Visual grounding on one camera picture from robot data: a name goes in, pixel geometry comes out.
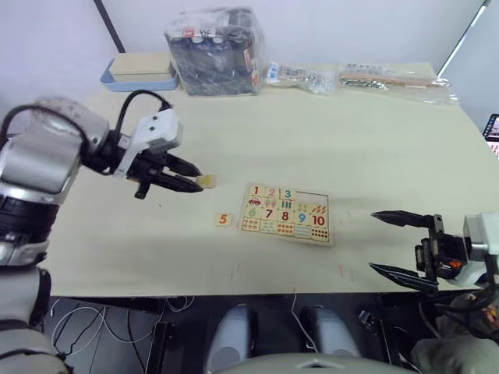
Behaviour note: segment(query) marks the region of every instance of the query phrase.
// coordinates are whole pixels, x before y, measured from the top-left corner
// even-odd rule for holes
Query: plastic bag
[[[446,79],[412,71],[387,69],[382,65],[347,64],[338,74],[340,87],[368,90],[405,97],[424,103],[450,104],[457,98],[451,94]]]
[[[330,70],[300,69],[271,63],[265,82],[270,86],[297,86],[314,94],[332,94],[336,86],[335,74]]]
[[[188,94],[258,94],[264,35],[251,9],[183,12],[167,25],[165,36]]]

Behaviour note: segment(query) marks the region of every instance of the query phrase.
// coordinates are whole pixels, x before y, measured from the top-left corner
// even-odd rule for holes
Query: number 10
[[[325,220],[324,217],[322,216],[312,216],[313,217],[313,224],[319,224],[320,226],[324,225]]]

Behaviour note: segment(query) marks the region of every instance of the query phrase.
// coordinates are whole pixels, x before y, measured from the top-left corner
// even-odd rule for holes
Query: number puzzle
[[[286,187],[249,185],[239,228],[254,234],[330,245],[329,196]]]

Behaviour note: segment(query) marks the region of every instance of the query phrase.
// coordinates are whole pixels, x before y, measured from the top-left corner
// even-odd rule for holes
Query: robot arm
[[[127,105],[136,95],[129,96]],[[26,131],[7,139],[12,119],[27,110],[32,113]],[[132,136],[119,133],[120,128],[121,122],[110,130],[103,118],[65,99],[23,105],[4,118],[0,129],[0,372],[66,372],[58,352],[30,327],[47,312],[51,288],[50,275],[37,264],[46,256],[51,226],[81,164],[137,182],[139,199],[146,197],[151,184],[176,192],[203,190],[187,178],[199,176],[200,171],[168,152],[180,145],[182,124],[164,99],[161,110],[143,118]],[[174,174],[165,173],[166,168]]]

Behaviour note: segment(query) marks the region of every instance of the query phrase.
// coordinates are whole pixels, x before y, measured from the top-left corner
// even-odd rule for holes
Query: printed number
[[[227,214],[222,214],[220,216],[220,220],[218,221],[219,224],[226,224],[227,223]]]
[[[322,226],[325,223],[324,217],[322,216],[312,216],[313,217],[313,224],[319,224]]]

